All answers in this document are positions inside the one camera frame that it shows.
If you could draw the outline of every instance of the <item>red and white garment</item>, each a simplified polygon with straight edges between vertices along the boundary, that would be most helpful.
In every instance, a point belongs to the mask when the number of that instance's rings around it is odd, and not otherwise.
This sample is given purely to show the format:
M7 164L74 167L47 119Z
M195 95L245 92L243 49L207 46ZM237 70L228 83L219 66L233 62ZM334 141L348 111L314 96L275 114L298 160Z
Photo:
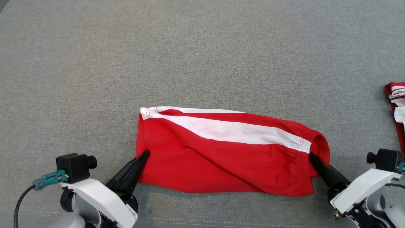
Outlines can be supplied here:
M313 193L309 152L329 164L326 138L300 123L221 109L141 108L140 182L189 193Z
M385 86L385 93L391 100L401 150L405 153L405 82L391 82L387 84Z

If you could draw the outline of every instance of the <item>robotic arm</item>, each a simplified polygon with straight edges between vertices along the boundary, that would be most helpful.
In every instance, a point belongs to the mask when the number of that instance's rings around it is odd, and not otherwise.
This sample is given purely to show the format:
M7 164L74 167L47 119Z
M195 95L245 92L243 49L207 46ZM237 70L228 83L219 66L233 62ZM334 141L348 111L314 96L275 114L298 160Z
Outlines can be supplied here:
M149 155L149 150L145 150L105 185L89 178L89 169L97 166L94 156L72 153L58 157L57 171L34 180L18 200L14 227L18 228L18 209L28 191L59 183L64 190L60 204L69 213L48 228L132 228L138 219L138 202L132 192Z
M337 211L335 220L350 219L359 228L403 228L405 227L405 205L385 206L382 190L385 185L399 181L404 171L404 157L398 151L379 149L377 155L369 153L368 163L375 163L363 175L350 182L333 166L326 166L315 154L309 160L328 185L327 200Z

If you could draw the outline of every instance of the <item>white stripe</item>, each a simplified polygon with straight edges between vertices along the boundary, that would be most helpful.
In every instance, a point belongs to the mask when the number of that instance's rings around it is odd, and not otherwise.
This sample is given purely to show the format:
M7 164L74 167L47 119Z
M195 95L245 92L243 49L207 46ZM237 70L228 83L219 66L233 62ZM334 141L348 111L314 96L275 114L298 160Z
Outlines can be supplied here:
M403 95L405 95L405 88L392 90L393 97L399 97L399 96L403 96Z
M156 112L163 112L169 109L178 110L182 113L243 113L238 111L232 110L225 110L225 109L204 109L204 108L179 108L179 107L172 107L172 106L157 106L149 108L151 110L155 110Z
M391 100L391 102L392 102L392 103L395 103L398 107L404 106L404 104L405 104L405 97L393 99L393 100Z
M148 118L164 118L200 137L216 141L260 145L279 144L305 153L309 153L309 148L311 147L310 141L277 127L190 116L165 116L159 114L153 108L141 108L141 114L144 120Z
M391 87L391 91L394 91L396 89L405 89L405 86L393 86L393 87Z
M398 123L405 123L405 106L395 108L394 118Z

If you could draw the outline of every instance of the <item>red fabric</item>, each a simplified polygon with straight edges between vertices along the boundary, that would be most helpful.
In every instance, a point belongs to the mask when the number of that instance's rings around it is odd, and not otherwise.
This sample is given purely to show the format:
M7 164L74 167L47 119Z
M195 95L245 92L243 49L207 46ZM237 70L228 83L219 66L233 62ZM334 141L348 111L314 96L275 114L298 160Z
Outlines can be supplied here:
M384 90L387 96L390 96L392 94L392 87L393 86L405 86L405 82L391 82L385 85ZM391 108L392 112L395 111L395 108L397 105L395 103L391 103ZM403 153L405 153L405 131L404 131L404 125L402 123L395 122L395 127L396 127L396 132L398 133L398 138L399 138L399 144L401 145L401 150Z
M277 127L311 142L311 152L329 164L326 138L300 123L248 113L182 113L163 115ZM317 173L308 153L279 144L223 142L198 136L164 118L139 117L137 154L151 151L139 182L189 193L258 191L283 196L313 193Z

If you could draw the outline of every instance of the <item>gray couch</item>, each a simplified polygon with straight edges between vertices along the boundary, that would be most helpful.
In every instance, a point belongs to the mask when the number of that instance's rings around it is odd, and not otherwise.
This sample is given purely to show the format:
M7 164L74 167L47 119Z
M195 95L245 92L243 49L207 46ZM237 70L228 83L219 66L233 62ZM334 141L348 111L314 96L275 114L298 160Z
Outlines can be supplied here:
M322 132L349 179L367 152L399 150L383 86L405 80L405 2L11 0L0 14L0 226L55 158L95 155L111 178L135 155L139 108L223 108ZM138 185L141 228L340 228L315 194L185 194ZM20 227L64 211L30 192ZM388 202L404 192L386 188Z

